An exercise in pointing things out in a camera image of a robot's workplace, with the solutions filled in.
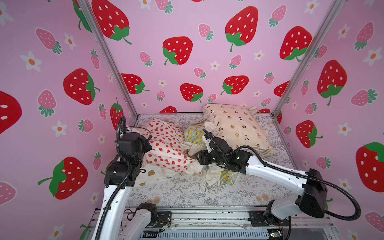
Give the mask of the cream bear print pillow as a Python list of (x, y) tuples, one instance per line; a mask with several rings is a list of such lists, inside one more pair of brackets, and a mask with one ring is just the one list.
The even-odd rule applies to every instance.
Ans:
[[(140, 133), (144, 136), (144, 131), (146, 131), (146, 130), (147, 129), (145, 129), (145, 127), (144, 127), (144, 129), (138, 129), (138, 130), (135, 129), (134, 132)], [(147, 165), (144, 163), (144, 161), (143, 161), (142, 168), (145, 169), (146, 172), (140, 173), (137, 176), (136, 182), (135, 182), (135, 187), (143, 187), (143, 186), (148, 186), (150, 184), (157, 184), (160, 182), (167, 181), (168, 179), (172, 178), (176, 174), (181, 174), (181, 173), (168, 172), (166, 170), (163, 170), (162, 168), (155, 167), (152, 165)]]

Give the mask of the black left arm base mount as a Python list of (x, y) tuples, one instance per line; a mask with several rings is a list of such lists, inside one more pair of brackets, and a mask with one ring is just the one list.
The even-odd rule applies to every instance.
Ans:
[(157, 206), (151, 203), (145, 203), (144, 209), (147, 209), (151, 214), (150, 223), (147, 225), (148, 228), (161, 228), (165, 230), (171, 226), (172, 212), (169, 211), (158, 211)]

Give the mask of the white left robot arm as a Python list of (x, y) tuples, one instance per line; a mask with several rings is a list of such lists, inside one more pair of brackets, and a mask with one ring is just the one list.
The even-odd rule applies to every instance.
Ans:
[(136, 240), (146, 227), (157, 223), (156, 205), (141, 203), (128, 225), (121, 230), (125, 206), (136, 178), (142, 172), (144, 155), (152, 149), (151, 138), (139, 133), (118, 133), (118, 154), (106, 170), (103, 204), (93, 240)]

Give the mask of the red strawberry print pillow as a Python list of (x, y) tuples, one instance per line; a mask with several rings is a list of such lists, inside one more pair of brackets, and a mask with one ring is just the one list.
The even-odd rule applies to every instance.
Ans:
[(168, 172), (193, 175), (203, 166), (189, 157), (182, 149), (182, 132), (174, 125), (160, 119), (152, 119), (145, 126), (144, 136), (152, 137), (152, 150), (145, 154), (144, 163)]

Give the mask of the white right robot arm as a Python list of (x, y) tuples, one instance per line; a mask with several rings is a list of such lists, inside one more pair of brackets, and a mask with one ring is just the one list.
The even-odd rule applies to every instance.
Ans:
[(265, 221), (282, 221), (298, 214), (325, 216), (328, 190), (319, 172), (307, 173), (266, 162), (249, 146), (233, 150), (225, 140), (208, 131), (204, 133), (207, 149), (198, 153), (201, 165), (215, 164), (234, 173), (264, 178), (291, 191), (291, 195), (268, 203), (263, 213)]

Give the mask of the beige animal print pillow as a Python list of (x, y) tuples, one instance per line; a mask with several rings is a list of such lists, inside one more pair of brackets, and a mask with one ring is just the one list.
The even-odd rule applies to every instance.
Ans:
[(268, 131), (262, 129), (253, 115), (244, 107), (207, 104), (203, 107), (204, 126), (208, 132), (227, 142), (232, 149), (249, 146), (260, 155), (272, 150)]

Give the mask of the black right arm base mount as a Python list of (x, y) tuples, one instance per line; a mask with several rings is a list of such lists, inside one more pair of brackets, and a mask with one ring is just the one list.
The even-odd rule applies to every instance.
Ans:
[(270, 211), (249, 211), (248, 221), (252, 227), (288, 227), (290, 221), (288, 219), (280, 220), (273, 216)]

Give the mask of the yellow lemon print pillow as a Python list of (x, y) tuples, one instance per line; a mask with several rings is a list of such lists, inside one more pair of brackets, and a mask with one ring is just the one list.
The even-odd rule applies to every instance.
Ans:
[(205, 179), (201, 181), (200, 189), (205, 193), (217, 195), (221, 192), (222, 186), (234, 185), (239, 174), (217, 165), (217, 157), (208, 151), (208, 146), (203, 140), (204, 136), (204, 126), (190, 125), (184, 131), (182, 149), (190, 157), (198, 160), (203, 167)]

